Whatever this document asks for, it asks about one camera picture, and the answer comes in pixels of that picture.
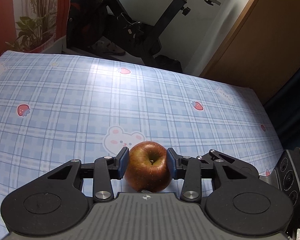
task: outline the plant pot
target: plant pot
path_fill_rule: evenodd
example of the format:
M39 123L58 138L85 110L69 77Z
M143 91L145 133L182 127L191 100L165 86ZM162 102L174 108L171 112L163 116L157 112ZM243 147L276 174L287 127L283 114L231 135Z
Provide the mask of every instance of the plant pot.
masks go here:
M40 53L46 48L50 47L54 43L54 38L56 37L56 34L54 33L50 39L48 39L45 43L41 44L39 47L36 47L35 49L29 51L29 53Z

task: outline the strawberry print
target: strawberry print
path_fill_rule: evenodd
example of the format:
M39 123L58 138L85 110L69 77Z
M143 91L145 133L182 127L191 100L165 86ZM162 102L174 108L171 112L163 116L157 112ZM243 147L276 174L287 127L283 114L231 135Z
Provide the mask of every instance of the strawberry print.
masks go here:
M131 71L128 70L127 68L125 68L125 67L118 68L117 71L120 72L121 74L130 74L131 73Z
M20 105L17 108L17 113L19 116L27 116L30 113L30 107L28 105Z
M192 106L195 108L195 109L197 109L197 110L199 110L199 111L202 111L203 110L203 106L199 103L199 102L197 102L197 101L192 101Z

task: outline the adjustment knob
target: adjustment knob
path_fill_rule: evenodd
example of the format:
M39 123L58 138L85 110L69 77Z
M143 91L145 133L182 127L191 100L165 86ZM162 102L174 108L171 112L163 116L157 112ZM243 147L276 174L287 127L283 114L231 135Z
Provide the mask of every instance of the adjustment knob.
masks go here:
M190 9L189 7L187 7L187 8L184 8L184 7L183 7L183 9L182 9L182 14L183 14L183 15L187 15L190 11L191 11L191 9Z

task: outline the brown wooden panel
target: brown wooden panel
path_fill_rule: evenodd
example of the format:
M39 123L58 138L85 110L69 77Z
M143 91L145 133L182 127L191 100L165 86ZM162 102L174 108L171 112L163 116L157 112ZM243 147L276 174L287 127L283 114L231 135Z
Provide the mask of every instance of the brown wooden panel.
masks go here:
M258 0L233 35L201 77L250 87L265 103L300 67L300 0Z

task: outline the gray ribbed plate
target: gray ribbed plate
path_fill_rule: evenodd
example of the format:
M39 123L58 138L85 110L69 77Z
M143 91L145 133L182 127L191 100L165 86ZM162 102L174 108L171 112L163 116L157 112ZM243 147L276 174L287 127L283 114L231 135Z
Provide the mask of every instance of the gray ribbed plate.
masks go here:
M11 233L5 240L29 240ZM215 227L200 206L181 202L173 193L120 193L108 203L95 204L86 219L71 230L45 240L239 240ZM260 240L286 240L282 234Z

